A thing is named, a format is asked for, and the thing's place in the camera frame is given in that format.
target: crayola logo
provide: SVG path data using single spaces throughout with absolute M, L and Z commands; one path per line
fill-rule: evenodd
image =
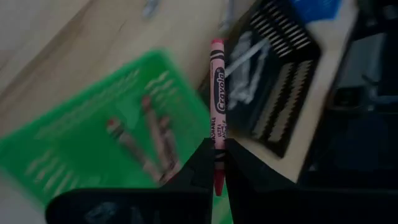
M 224 69 L 218 67 L 214 74 L 214 104 L 217 112 L 225 114 Z

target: blue object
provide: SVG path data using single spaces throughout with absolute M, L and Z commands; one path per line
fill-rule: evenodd
M 298 14 L 309 23 L 323 19 L 333 20 L 341 5 L 341 0 L 290 0 Z

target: red crayon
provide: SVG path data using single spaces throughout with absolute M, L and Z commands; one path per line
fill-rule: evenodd
M 225 175 L 226 93 L 224 68 L 224 43 L 221 39 L 215 39 L 211 42 L 210 53 L 210 114 L 211 138 L 215 142 L 216 149 L 214 188 L 217 196 L 220 196 L 223 192 Z

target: wooden table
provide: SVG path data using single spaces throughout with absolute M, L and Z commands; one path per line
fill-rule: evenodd
M 197 87 L 208 70 L 209 43 L 218 35 L 223 2 L 162 0 L 157 15 L 145 21 L 141 17 L 145 1 L 94 0 L 53 40 L 45 57 L 0 96 L 0 136 L 32 121 L 154 47 L 165 47 L 185 78 Z M 252 2 L 238 2 L 237 14 L 246 11 Z M 238 139 L 290 180 L 296 181 L 301 170 L 355 17 L 354 1 L 344 0 L 334 21 L 308 25 L 322 47 L 323 56 L 286 156 L 278 159 L 264 146 Z M 18 188 L 0 180 L 0 223 L 42 223 L 42 214 L 15 189 Z

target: crayon wrapper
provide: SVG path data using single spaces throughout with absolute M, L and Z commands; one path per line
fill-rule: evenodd
M 211 138 L 216 149 L 225 149 L 226 138 L 226 92 L 224 72 L 224 44 L 213 42 L 210 54 L 210 114 Z

